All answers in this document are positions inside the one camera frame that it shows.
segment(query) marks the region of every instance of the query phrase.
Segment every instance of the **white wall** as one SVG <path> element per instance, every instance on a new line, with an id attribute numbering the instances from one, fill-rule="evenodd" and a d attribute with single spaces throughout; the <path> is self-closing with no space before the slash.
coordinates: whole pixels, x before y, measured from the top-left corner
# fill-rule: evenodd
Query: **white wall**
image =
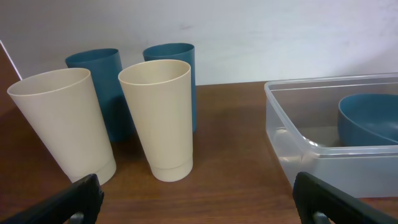
<path id="1" fill-rule="evenodd" d="M 197 84 L 398 71 L 390 0 L 2 0 L 0 39 L 22 77 L 74 53 L 156 44 L 196 47 Z"/>

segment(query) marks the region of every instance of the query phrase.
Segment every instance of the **bowl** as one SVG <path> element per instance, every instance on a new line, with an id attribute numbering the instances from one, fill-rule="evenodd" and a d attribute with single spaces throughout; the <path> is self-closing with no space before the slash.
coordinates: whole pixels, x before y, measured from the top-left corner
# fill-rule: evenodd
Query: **bowl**
<path id="1" fill-rule="evenodd" d="M 398 144 L 398 95 L 351 95 L 340 100 L 338 109 L 338 134 L 344 146 Z"/>

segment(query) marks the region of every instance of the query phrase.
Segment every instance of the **tabletop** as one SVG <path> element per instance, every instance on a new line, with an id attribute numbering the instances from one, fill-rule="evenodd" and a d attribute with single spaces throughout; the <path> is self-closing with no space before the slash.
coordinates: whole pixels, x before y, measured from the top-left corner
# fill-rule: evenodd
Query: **tabletop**
<path id="1" fill-rule="evenodd" d="M 97 223 L 300 223 L 267 138 L 264 82 L 197 86 L 193 169 L 182 180 L 155 179 L 137 135 L 113 152 Z M 0 183 L 0 220 L 70 185 L 17 108 L 0 117 Z M 398 218 L 398 198 L 363 201 Z"/>

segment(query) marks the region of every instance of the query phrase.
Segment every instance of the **clear plastic container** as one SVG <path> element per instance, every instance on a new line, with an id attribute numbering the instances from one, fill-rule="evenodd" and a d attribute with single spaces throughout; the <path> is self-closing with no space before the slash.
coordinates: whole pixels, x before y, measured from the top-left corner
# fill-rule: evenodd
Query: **clear plastic container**
<path id="1" fill-rule="evenodd" d="M 342 147 L 338 102 L 398 95 L 398 73 L 268 82 L 267 134 L 291 185 L 306 171 L 354 197 L 398 197 L 398 146 Z"/>

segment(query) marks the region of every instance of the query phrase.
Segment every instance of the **beige plastic cup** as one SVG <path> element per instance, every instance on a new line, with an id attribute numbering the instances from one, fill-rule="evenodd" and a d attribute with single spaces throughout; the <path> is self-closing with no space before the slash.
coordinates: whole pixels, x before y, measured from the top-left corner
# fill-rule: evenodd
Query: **beige plastic cup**
<path id="1" fill-rule="evenodd" d="M 192 170 L 191 67 L 180 60 L 130 66 L 119 81 L 153 175 L 173 182 Z"/>
<path id="2" fill-rule="evenodd" d="M 7 90 L 72 182 L 116 171 L 90 71 L 67 68 L 25 78 Z"/>

